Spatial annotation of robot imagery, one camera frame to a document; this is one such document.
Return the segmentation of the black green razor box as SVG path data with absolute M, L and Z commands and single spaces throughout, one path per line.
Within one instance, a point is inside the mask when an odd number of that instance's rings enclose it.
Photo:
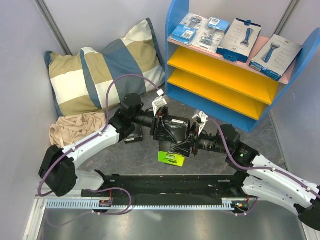
M 124 139 L 125 144 L 132 144 L 136 142 L 142 142 L 144 140 L 142 126 L 139 124 L 134 124 L 135 130 Z
M 158 141 L 158 161 L 160 163 L 176 167 L 184 165 L 191 151 L 188 143 L 190 129 L 188 118 L 167 114 L 159 118 L 154 139 Z

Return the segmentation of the blue Gillette razor blister pack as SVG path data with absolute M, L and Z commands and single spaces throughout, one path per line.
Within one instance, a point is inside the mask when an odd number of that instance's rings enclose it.
M 188 13 L 168 38 L 190 46 L 208 21 L 208 18 Z

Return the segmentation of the Harry's razor pack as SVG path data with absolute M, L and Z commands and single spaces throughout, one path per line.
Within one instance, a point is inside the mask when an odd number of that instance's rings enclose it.
M 274 34 L 249 66 L 278 82 L 302 49 L 302 45 Z
M 216 53 L 231 62 L 246 63 L 260 35 L 262 26 L 236 18 L 226 31 Z

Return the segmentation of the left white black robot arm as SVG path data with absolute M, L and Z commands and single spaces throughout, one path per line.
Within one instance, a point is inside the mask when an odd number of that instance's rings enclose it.
M 114 116 L 96 132 L 66 147 L 49 147 L 38 172 L 41 178 L 38 196 L 47 196 L 42 192 L 43 186 L 57 197 L 63 197 L 72 190 L 87 190 L 99 197 L 106 196 L 110 185 L 104 176 L 97 170 L 82 171 L 79 167 L 103 149 L 126 139 L 134 132 L 135 125 L 153 129 L 159 111 L 168 101 L 167 95 L 159 96 L 152 102 L 152 110 L 143 110 L 141 97 L 130 93 Z

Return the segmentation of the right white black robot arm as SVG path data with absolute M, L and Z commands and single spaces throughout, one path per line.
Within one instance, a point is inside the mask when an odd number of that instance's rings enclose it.
M 230 124 L 217 127 L 216 135 L 205 133 L 205 123 L 190 124 L 171 120 L 171 153 L 196 155 L 199 150 L 226 154 L 226 162 L 236 170 L 229 184 L 235 197 L 243 194 L 269 201 L 293 214 L 306 226 L 320 229 L 320 186 L 304 180 L 268 160 L 257 150 L 241 142 L 240 134 Z

